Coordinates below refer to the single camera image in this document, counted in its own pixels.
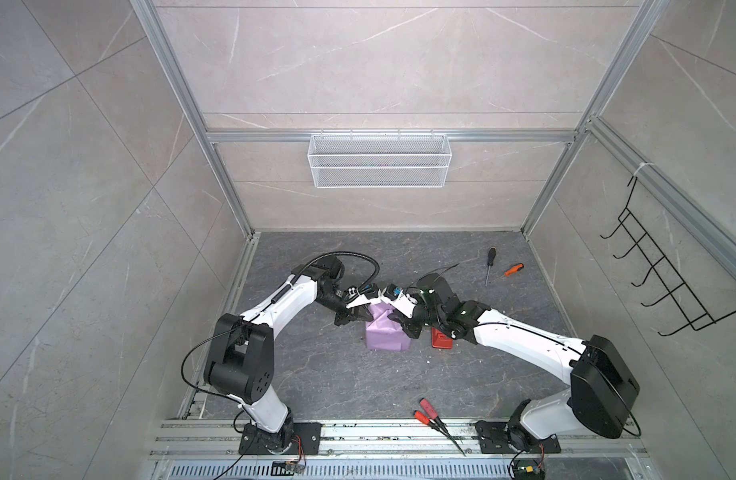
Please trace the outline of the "red tape dispenser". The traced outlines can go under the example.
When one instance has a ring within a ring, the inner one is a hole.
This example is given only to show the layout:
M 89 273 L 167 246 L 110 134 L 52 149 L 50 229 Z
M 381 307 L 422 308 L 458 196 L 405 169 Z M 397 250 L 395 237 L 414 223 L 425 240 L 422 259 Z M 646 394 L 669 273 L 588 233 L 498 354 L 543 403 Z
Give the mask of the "red tape dispenser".
M 451 350 L 453 348 L 453 339 L 446 336 L 443 332 L 431 329 L 431 346 L 434 349 Z

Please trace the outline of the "pink wrapping paper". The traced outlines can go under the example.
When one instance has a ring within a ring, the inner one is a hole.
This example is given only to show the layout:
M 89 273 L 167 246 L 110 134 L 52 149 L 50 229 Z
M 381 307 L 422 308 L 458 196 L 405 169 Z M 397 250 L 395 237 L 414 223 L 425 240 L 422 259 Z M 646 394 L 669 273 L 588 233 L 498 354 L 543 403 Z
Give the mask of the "pink wrapping paper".
M 394 308 L 387 304 L 371 304 L 367 309 L 372 320 L 365 326 L 366 347 L 370 350 L 407 351 L 411 339 L 403 331 L 402 325 L 390 318 Z

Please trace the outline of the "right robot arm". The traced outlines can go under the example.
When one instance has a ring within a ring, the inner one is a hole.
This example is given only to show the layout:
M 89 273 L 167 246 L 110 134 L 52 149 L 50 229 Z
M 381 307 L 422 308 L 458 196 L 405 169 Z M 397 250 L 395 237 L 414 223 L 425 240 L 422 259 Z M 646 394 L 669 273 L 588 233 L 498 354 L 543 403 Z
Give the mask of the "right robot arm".
M 452 340 L 513 355 L 565 384 L 559 393 L 516 407 L 504 429 L 514 450 L 530 451 L 555 434 L 581 429 L 608 439 L 626 433 L 640 386 L 607 338 L 567 337 L 514 320 L 479 301 L 462 301 L 439 274 L 428 274 L 406 289 L 389 287 L 386 295 L 411 337 L 424 326 L 433 327 Z

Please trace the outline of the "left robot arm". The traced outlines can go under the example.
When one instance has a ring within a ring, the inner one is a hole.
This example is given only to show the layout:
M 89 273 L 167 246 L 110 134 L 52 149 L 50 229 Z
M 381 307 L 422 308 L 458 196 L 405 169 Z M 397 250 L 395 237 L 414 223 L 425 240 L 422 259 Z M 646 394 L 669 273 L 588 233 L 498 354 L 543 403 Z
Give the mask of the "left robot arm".
M 343 292 L 339 281 L 343 263 L 329 255 L 310 265 L 300 265 L 256 307 L 241 315 L 224 314 L 215 325 L 209 345 L 203 380 L 213 388 L 211 394 L 227 398 L 250 417 L 243 435 L 257 441 L 271 453 L 280 454 L 294 439 L 290 408 L 272 387 L 275 370 L 275 339 L 305 307 L 318 303 L 334 313 L 334 324 L 368 322 L 367 308 L 349 308 L 358 293 L 364 293 L 378 275 L 380 267 L 358 287 Z

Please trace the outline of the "black handled screwdriver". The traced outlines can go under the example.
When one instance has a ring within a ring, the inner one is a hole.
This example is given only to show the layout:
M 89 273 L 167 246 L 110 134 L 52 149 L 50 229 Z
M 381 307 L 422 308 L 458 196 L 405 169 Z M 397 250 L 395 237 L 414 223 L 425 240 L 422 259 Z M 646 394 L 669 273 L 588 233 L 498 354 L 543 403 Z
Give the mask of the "black handled screwdriver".
M 490 274 L 491 274 L 496 256 L 497 256 L 497 249 L 495 247 L 491 247 L 487 252 L 486 275 L 485 275 L 485 280 L 484 280 L 485 286 L 487 286 L 489 283 Z

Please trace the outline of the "orange handled screwdriver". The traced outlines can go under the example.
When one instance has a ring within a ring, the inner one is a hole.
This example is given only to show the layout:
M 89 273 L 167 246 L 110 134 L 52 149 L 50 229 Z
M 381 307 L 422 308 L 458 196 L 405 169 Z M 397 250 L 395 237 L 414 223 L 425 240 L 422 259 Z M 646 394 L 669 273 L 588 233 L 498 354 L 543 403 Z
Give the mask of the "orange handled screwdriver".
M 515 265 L 511 266 L 509 269 L 507 269 L 504 272 L 504 276 L 505 277 L 509 277 L 511 275 L 514 275 L 514 274 L 520 272 L 523 268 L 524 268 L 524 264 L 523 263 L 515 264 Z

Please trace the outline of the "red handled screwdriver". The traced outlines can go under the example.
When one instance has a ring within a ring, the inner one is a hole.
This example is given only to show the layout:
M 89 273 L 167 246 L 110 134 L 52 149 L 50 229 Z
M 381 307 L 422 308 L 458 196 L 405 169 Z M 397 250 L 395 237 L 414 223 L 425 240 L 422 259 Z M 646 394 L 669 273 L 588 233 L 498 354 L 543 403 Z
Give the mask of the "red handled screwdriver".
M 434 420 L 430 419 L 427 415 L 424 413 L 421 413 L 418 410 L 414 411 L 414 417 L 417 421 L 424 424 L 425 426 L 431 428 L 432 430 L 440 433 L 443 435 L 447 440 L 449 440 L 456 449 L 462 454 L 466 455 L 465 451 L 460 447 L 460 445 L 457 443 L 457 441 L 454 439 L 453 436 L 451 436 L 449 433 L 447 433 L 442 427 L 440 427 Z

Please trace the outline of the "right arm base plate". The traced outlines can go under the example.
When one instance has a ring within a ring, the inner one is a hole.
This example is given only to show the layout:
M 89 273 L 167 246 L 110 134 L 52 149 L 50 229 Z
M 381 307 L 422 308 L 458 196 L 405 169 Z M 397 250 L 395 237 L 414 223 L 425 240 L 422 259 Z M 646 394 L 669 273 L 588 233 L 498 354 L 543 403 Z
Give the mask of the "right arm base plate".
M 557 454 L 561 452 L 555 435 L 537 440 L 522 427 L 511 425 L 507 421 L 478 420 L 474 427 L 482 454 L 518 452 Z

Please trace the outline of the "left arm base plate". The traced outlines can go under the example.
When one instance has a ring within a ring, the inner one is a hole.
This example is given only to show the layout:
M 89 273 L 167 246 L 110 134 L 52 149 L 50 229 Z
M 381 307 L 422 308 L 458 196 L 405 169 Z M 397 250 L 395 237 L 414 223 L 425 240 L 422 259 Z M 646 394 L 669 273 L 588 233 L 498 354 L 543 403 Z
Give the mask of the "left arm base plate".
M 245 455 L 316 455 L 323 425 L 317 422 L 284 424 L 277 433 L 266 432 L 254 424 L 246 424 L 241 434 L 239 454 Z

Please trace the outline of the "aluminium mounting rail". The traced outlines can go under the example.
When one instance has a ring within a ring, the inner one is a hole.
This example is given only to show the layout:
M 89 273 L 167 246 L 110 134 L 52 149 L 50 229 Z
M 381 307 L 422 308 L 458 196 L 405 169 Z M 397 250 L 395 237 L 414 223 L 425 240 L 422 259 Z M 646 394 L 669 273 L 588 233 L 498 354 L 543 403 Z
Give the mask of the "aluminium mounting rail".
M 472 419 L 445 420 L 451 438 L 410 419 L 307 420 L 298 425 L 287 452 L 302 447 L 306 458 L 453 458 L 506 457 L 517 452 L 502 432 L 505 424 L 480 425 Z M 254 437 L 230 420 L 166 420 L 145 444 L 156 459 L 230 459 Z M 547 457 L 646 457 L 641 440 L 631 436 L 605 439 L 588 433 L 553 436 L 534 455 Z

